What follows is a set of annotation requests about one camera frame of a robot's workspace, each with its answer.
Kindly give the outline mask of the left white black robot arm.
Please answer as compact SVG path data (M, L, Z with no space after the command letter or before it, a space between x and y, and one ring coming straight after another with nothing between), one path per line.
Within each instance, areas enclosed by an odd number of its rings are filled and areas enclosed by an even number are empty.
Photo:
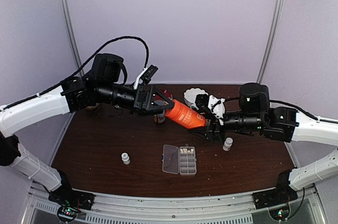
M99 53L83 77L72 76L44 94L1 106L1 166L17 169L54 192L63 204L73 204L76 193L67 176L30 154L15 133L50 117L74 113L96 104L117 106L141 116L172 109L174 102L159 89L154 86L148 90L144 88L157 69L156 66L144 68L132 86L118 84L121 73L127 77L123 58Z

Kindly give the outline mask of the clear plastic pill organizer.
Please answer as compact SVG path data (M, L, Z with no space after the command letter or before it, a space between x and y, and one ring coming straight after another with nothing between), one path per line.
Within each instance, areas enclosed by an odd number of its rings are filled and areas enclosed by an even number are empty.
M181 154L181 148L193 148L194 154ZM194 146L163 145L162 171L168 174L189 176L196 175L196 150Z

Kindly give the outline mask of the grey lid pill bottle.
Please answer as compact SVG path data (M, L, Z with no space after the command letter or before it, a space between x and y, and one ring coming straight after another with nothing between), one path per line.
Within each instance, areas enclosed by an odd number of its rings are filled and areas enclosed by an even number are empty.
M155 103L159 106L165 105L163 100L156 100ZM165 110L161 110L160 113L154 115L154 122L157 124L162 124L165 122Z

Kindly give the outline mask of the orange pill bottle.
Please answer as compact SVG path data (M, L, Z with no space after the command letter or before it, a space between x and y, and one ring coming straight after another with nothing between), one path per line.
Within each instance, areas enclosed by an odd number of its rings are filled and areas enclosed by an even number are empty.
M174 107L165 112L165 116L186 129L204 127L206 118L187 105L173 100Z

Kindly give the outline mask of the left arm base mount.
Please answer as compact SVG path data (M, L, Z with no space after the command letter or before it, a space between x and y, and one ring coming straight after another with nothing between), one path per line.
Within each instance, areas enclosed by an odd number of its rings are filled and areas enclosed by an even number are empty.
M48 199L63 207L76 210L91 210L95 196L92 193L72 191L69 195L58 195L55 192L48 192Z

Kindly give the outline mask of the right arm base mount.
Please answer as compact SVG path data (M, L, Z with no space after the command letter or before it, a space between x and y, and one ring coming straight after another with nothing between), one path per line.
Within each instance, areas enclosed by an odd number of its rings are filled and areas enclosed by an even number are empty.
M286 204L298 199L298 194L291 188L271 189L252 194L256 209L270 208L280 204Z

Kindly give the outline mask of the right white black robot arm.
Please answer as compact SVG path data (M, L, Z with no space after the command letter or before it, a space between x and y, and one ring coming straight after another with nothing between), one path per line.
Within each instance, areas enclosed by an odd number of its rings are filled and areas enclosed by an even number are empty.
M210 141L225 141L226 133L252 136L258 132L264 138L291 142L315 142L337 146L337 120L315 116L304 109L283 101L272 108L269 89L259 83L239 87L238 111L227 111L227 99L217 98L200 88L184 92L186 104L206 118L204 126L189 129Z

